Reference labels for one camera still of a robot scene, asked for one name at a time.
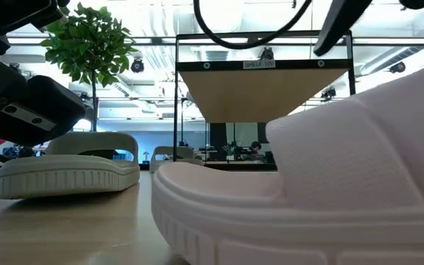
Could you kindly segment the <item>grey foam slide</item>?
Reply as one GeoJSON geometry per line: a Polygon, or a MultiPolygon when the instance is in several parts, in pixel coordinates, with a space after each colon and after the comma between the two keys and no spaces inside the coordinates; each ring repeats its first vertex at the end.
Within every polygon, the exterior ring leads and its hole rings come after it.
{"type": "Polygon", "coordinates": [[[138,142],[123,132],[69,132],[39,157],[0,168],[0,199],[123,191],[140,178],[138,142]]]}
{"type": "Polygon", "coordinates": [[[174,160],[174,152],[176,152],[177,162],[192,163],[203,166],[204,162],[195,157],[194,150],[188,146],[178,146],[176,149],[173,146],[158,146],[154,149],[149,164],[149,172],[155,173],[159,167],[167,163],[172,163],[174,160]]]}

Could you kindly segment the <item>wooden shelf with black frame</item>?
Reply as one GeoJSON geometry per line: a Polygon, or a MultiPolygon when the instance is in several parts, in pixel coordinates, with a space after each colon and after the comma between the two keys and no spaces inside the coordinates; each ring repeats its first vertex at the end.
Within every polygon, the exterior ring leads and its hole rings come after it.
{"type": "Polygon", "coordinates": [[[289,114],[343,73],[355,94],[352,32],[336,45],[346,47],[345,59],[274,60],[276,68],[244,70],[249,60],[176,60],[174,80],[184,81],[208,123],[264,123],[289,114]]]}

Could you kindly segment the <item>pink foam slide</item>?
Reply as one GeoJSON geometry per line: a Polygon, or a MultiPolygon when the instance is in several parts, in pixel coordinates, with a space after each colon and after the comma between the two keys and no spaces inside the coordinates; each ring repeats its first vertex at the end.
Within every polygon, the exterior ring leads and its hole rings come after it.
{"type": "Polygon", "coordinates": [[[275,172],[161,166],[152,217],[190,265],[424,265],[424,68],[268,123],[275,172]]]}

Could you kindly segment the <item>green leafy potted tree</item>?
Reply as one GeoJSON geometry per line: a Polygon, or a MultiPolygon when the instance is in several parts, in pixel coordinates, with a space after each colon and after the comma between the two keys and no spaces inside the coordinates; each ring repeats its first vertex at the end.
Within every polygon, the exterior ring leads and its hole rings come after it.
{"type": "Polygon", "coordinates": [[[117,83],[117,75],[130,67],[128,55],[137,51],[130,30],[108,8],[94,9],[82,4],[77,5],[73,15],[50,23],[46,29],[48,38],[40,42],[46,49],[46,61],[57,65],[72,82],[91,86],[91,129],[96,131],[99,106],[96,87],[117,83]]]}

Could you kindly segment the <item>white shelf label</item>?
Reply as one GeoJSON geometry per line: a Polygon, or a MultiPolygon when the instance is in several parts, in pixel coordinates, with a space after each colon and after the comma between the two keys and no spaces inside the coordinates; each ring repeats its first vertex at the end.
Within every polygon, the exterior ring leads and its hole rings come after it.
{"type": "Polygon", "coordinates": [[[276,68],[274,60],[249,60],[243,62],[244,70],[276,68]]]}

